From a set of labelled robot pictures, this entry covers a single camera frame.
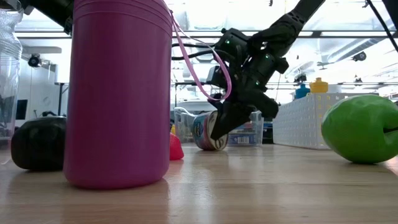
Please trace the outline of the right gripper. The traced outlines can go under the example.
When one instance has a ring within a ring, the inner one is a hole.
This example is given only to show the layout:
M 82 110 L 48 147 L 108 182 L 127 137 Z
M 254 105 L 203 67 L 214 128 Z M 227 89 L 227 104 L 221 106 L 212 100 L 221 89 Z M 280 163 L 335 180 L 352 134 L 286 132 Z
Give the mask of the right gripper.
M 212 103 L 217 117 L 211 138 L 218 140 L 248 122 L 252 107 L 265 118 L 275 118 L 279 105 L 265 95 L 267 83 L 275 72 L 284 73 L 289 64 L 284 55 L 289 50 L 289 28 L 270 27 L 249 37 L 240 30 L 222 29 L 223 36 L 214 44 L 216 53 L 226 65 L 232 83 L 229 101 Z

